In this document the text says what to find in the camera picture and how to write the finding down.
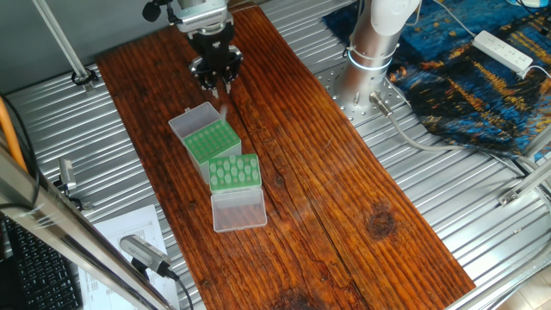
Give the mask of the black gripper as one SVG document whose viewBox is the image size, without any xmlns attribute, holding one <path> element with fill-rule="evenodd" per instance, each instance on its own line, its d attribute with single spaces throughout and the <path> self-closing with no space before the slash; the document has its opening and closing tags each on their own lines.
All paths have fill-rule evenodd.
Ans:
<svg viewBox="0 0 551 310">
<path fill-rule="evenodd" d="M 235 30 L 225 26 L 216 34 L 194 33 L 189 36 L 189 44 L 199 54 L 189 65 L 192 76 L 203 90 L 208 90 L 214 97 L 218 96 L 216 72 L 224 70 L 224 85 L 227 93 L 231 92 L 232 82 L 238 77 L 243 54 L 235 46 L 230 46 Z"/>
</svg>

